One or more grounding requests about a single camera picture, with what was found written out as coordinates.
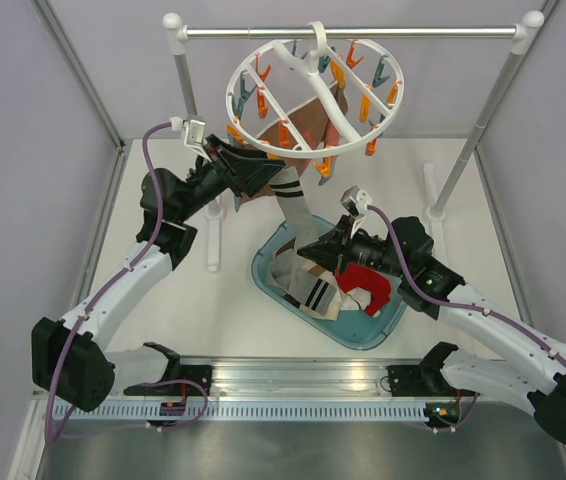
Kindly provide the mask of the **red sock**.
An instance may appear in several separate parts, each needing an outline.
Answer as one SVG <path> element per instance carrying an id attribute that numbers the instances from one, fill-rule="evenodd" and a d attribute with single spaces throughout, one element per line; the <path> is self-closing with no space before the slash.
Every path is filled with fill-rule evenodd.
<path id="1" fill-rule="evenodd" d="M 392 287 L 390 284 L 372 286 L 367 292 L 370 294 L 370 302 L 364 312 L 369 317 L 375 317 L 391 301 Z"/>
<path id="2" fill-rule="evenodd" d="M 342 291 L 349 292 L 361 288 L 372 297 L 390 297 L 392 287 L 389 280 L 377 272 L 365 267 L 350 264 L 347 269 L 336 277 Z"/>

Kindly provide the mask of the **white cloth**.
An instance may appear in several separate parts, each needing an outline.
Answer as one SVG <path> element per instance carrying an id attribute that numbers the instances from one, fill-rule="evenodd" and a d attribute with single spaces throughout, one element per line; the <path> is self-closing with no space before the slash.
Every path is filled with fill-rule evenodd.
<path id="1" fill-rule="evenodd" d="M 342 311 L 365 310 L 371 303 L 372 296 L 367 290 L 354 288 L 349 292 L 340 292 Z"/>

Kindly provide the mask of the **white round clip hanger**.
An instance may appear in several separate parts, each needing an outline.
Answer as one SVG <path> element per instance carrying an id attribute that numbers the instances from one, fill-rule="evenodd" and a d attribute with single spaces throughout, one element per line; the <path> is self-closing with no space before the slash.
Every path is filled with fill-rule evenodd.
<path id="1" fill-rule="evenodd" d="M 243 59 L 225 91 L 226 132 L 273 159 L 330 158 L 376 150 L 403 103 L 397 59 L 370 35 L 329 42 L 322 23 L 302 40 L 276 33 Z"/>

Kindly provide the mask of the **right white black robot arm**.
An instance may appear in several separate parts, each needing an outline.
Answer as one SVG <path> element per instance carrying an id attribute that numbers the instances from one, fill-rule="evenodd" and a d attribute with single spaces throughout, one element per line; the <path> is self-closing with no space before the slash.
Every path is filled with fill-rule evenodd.
<path id="1" fill-rule="evenodd" d="M 566 445 L 566 343 L 508 317 L 437 260 L 434 241 L 418 218 L 385 224 L 388 235 L 380 238 L 355 230 L 353 218 L 343 216 L 298 253 L 334 274 L 357 265 L 399 278 L 398 294 L 410 308 L 465 333 L 499 357 L 486 360 L 441 342 L 421 361 L 422 388 L 441 395 L 453 387 L 507 403 Z"/>

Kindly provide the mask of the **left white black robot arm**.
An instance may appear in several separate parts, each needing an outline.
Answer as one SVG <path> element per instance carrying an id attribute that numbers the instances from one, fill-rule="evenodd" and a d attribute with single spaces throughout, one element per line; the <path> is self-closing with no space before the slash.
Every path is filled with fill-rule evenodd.
<path id="1" fill-rule="evenodd" d="M 32 379 L 51 400 L 91 412 L 113 392 L 170 395 L 182 380 L 179 355 L 156 342 L 111 352 L 108 346 L 137 304 L 189 254 L 197 229 L 188 220 L 225 191 L 252 197 L 285 167 L 266 153 L 215 135 L 185 178 L 150 166 L 141 184 L 143 224 L 116 273 L 60 319 L 31 332 Z"/>

